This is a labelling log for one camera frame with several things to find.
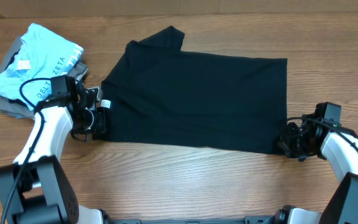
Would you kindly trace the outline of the black t-shirt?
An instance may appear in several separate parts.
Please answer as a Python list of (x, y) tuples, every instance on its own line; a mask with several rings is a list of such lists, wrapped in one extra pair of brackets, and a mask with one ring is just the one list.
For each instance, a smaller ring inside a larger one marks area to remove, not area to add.
[(287, 60), (185, 52), (170, 26), (130, 41), (102, 81), (99, 140), (276, 153), (287, 120)]

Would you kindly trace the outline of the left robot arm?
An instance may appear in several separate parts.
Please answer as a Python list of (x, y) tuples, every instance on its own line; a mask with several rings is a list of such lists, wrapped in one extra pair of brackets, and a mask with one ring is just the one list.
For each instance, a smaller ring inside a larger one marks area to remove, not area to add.
[(32, 132), (11, 165), (0, 167), (1, 223), (109, 223), (102, 209), (79, 204), (60, 164), (67, 136), (87, 137), (105, 130), (104, 110), (98, 106), (100, 87), (85, 88), (69, 76), (44, 78), (50, 94), (33, 104)]

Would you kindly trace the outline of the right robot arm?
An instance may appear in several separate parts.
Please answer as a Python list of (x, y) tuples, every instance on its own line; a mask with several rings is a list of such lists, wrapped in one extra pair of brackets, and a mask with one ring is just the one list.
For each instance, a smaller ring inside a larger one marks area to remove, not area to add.
[(269, 223), (358, 224), (358, 135), (340, 119), (341, 106), (330, 102), (287, 119), (278, 140), (284, 155), (300, 162), (312, 156), (329, 162), (339, 186), (323, 212), (286, 205)]

